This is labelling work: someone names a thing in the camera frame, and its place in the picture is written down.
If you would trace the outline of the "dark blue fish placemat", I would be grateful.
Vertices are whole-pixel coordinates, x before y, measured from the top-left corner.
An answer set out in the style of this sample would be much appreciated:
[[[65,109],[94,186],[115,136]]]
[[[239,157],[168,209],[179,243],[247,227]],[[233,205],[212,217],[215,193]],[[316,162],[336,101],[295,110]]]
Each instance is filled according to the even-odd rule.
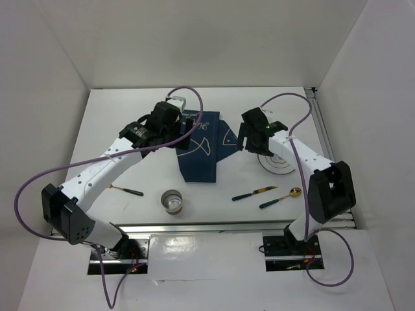
[[[176,150],[186,183],[215,183],[217,163],[237,151],[237,136],[218,111],[205,111],[191,134],[189,148]]]

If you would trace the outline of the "white round plate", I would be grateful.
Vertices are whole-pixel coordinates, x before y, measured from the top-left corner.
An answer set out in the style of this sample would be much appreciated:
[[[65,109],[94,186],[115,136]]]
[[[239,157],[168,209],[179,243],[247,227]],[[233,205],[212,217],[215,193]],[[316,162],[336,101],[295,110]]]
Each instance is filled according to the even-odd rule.
[[[286,160],[282,159],[278,155],[265,156],[265,155],[258,155],[257,159],[259,164],[268,172],[275,174],[275,175],[289,175],[293,173],[296,169],[292,167]]]

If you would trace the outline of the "metal cup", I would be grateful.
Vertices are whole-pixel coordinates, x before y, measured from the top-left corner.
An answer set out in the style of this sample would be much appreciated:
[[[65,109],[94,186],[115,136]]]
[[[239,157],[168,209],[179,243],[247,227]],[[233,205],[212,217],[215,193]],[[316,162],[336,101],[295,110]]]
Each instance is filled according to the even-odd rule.
[[[161,204],[168,214],[176,215],[182,211],[182,195],[179,191],[170,189],[161,196]]]

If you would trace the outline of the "gold knife green handle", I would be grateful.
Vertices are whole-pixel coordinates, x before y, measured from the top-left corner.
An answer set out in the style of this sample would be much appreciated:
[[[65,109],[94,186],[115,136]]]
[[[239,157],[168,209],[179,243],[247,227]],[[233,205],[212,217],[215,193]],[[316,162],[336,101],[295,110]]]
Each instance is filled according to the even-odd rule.
[[[238,195],[238,196],[234,196],[234,197],[231,198],[231,200],[233,202],[236,202],[236,201],[239,201],[239,200],[242,200],[242,199],[245,199],[245,198],[249,198],[253,195],[261,194],[261,193],[264,193],[266,191],[274,190],[274,189],[277,189],[277,188],[278,188],[278,186],[268,186],[268,187],[264,187],[264,188],[261,188],[261,189],[256,189],[256,190],[254,190],[252,192],[249,192],[249,193],[246,193],[246,194],[241,194],[241,195]]]

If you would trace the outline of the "gold fork green handle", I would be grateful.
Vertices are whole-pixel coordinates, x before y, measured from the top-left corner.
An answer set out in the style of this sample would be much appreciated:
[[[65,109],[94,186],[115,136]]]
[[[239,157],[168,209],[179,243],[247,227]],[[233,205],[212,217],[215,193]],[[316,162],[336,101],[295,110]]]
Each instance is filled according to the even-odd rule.
[[[116,186],[113,186],[112,184],[110,184],[108,186],[108,188],[109,189],[117,189],[117,190],[123,191],[125,193],[133,194],[135,196],[144,196],[144,194],[142,192],[138,191],[138,190],[127,189],[127,188],[122,188],[122,187],[116,187]]]

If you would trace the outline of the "gold spoon green handle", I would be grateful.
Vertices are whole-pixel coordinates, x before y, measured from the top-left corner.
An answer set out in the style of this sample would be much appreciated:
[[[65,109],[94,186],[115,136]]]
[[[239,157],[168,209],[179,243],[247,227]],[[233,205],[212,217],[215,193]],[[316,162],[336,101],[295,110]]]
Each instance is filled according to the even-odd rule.
[[[280,197],[280,198],[275,199],[275,200],[271,200],[269,202],[262,203],[262,204],[259,205],[259,208],[260,209],[266,209],[267,207],[270,207],[271,205],[274,205],[274,204],[276,204],[276,203],[278,203],[278,202],[280,202],[280,201],[282,201],[286,198],[297,198],[297,197],[301,196],[301,194],[302,194],[301,188],[295,187],[295,188],[292,188],[289,191],[288,195]]]

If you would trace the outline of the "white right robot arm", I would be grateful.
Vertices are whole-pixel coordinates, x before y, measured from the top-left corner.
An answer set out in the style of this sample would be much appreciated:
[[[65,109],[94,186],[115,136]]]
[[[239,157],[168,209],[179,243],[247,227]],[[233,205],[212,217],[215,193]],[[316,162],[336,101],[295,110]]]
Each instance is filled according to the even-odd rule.
[[[243,113],[242,119],[238,150],[266,157],[280,156],[304,177],[302,189],[306,191],[308,210],[285,227],[283,238],[285,251],[297,254],[312,233],[355,206],[350,167],[343,161],[335,163],[318,155],[290,135],[281,122],[269,123],[260,108]]]

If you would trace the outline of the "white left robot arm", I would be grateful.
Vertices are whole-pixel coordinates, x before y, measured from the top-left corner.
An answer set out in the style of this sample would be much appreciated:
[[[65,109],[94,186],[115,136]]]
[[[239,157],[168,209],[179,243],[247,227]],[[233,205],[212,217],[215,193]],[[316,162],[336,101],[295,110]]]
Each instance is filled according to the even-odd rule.
[[[173,142],[185,148],[191,121],[181,123],[185,108],[183,97],[168,97],[157,103],[148,115],[127,124],[118,138],[103,154],[103,161],[85,168],[59,187],[48,184],[41,192],[43,217],[71,245],[82,242],[104,247],[115,259],[130,259],[139,246],[117,225],[103,222],[87,214],[101,193],[121,174],[139,163],[154,147]]]

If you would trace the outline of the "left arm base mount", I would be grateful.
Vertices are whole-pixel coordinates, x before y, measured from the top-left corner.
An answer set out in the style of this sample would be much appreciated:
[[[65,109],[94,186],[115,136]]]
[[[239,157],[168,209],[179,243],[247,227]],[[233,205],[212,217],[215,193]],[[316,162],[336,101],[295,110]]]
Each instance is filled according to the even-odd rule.
[[[128,269],[131,274],[144,275],[148,273],[148,252],[150,235],[133,234],[130,239],[138,244],[137,250],[127,250],[123,255],[118,255],[102,246],[99,247],[104,273],[106,275],[123,275]]]

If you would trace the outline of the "aluminium frame rail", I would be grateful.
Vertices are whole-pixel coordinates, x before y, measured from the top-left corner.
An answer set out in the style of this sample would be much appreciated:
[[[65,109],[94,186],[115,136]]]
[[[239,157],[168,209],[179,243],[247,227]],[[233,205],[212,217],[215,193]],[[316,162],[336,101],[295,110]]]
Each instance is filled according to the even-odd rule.
[[[165,88],[92,90],[71,161],[100,156],[128,123],[150,113],[167,92]],[[313,114],[307,116],[304,97],[310,91],[303,87],[198,87],[194,91],[179,90],[177,95],[186,98],[187,109],[218,111],[233,132],[238,132],[244,112],[264,106],[277,121],[294,128],[294,135],[315,152],[334,156],[322,110],[314,106]],[[129,168],[114,183],[116,187],[138,190],[144,196],[107,189],[89,213],[118,225],[290,222],[304,211],[301,198],[286,198],[266,209],[259,205],[286,196],[298,185],[297,172],[284,176],[267,172],[257,156],[246,151],[236,152],[217,164],[215,183],[186,183],[175,151],[164,148]],[[268,186],[278,188],[236,202],[231,200]],[[182,211],[176,215],[168,214],[161,204],[162,194],[170,189],[179,191],[183,199]]]

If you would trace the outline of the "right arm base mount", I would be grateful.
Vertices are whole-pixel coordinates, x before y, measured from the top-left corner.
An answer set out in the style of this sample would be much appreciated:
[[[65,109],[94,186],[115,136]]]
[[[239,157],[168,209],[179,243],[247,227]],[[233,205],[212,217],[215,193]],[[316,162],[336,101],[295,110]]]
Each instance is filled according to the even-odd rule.
[[[264,236],[258,251],[265,256],[266,271],[323,270],[324,262],[317,236],[306,244],[289,247],[283,236]]]

